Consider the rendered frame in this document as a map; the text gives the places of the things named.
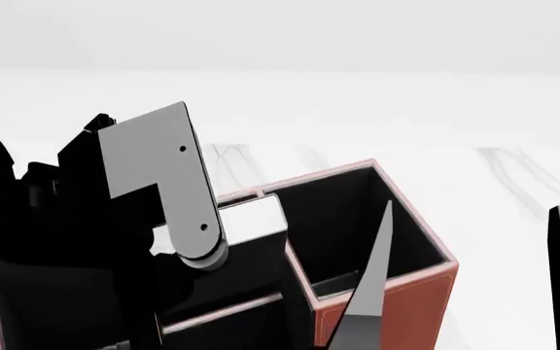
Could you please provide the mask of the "red-brown leather caddy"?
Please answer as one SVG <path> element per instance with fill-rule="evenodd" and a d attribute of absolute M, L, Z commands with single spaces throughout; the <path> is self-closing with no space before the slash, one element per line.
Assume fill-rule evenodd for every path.
<path fill-rule="evenodd" d="M 0 350 L 328 350 L 389 201 L 381 350 L 434 350 L 459 265 L 376 161 L 224 194 L 219 206 L 269 194 L 288 224 L 278 293 L 163 323 L 154 258 L 136 281 L 157 313 L 130 323 L 110 270 L 0 263 Z"/>

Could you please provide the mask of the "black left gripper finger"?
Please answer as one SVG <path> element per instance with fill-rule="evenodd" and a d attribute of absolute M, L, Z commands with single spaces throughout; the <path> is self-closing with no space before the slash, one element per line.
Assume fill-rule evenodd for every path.
<path fill-rule="evenodd" d="M 116 123 L 107 114 L 98 114 L 57 154 L 65 185 L 80 204 L 110 199 L 98 131 Z"/>

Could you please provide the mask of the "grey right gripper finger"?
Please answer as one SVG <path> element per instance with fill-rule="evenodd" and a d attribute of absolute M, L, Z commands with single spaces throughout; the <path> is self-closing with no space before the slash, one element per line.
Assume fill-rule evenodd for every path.
<path fill-rule="evenodd" d="M 334 329 L 328 350 L 381 350 L 381 326 L 391 242 L 393 203 L 389 201 L 367 266 Z"/>

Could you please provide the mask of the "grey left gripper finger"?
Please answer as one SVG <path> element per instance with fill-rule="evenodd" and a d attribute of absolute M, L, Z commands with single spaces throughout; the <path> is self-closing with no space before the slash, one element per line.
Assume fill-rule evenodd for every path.
<path fill-rule="evenodd" d="M 112 198 L 158 187 L 175 253 L 198 270 L 219 269 L 228 243 L 184 102 L 98 132 Z"/>

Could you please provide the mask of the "black book with white pages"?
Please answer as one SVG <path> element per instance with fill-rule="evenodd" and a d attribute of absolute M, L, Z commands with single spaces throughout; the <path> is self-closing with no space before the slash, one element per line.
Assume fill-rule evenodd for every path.
<path fill-rule="evenodd" d="M 154 229 L 159 316 L 177 323 L 280 291 L 288 224 L 275 194 L 219 210 L 228 256 L 212 271 L 182 266 L 167 227 Z"/>

